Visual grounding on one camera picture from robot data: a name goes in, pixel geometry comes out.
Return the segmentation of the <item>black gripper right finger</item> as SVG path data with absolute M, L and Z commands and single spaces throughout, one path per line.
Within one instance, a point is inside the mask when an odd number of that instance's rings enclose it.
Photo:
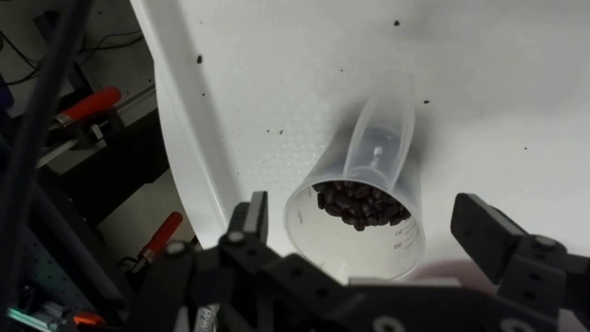
M 476 195 L 457 195 L 450 231 L 502 298 L 524 303 L 561 302 L 566 250 L 529 235 Z

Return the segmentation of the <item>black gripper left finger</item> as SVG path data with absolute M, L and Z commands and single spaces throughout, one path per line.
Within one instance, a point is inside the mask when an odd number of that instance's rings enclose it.
M 269 196 L 254 193 L 236 206 L 227 233 L 218 242 L 219 266 L 232 272 L 264 272 L 282 265 L 269 246 Z

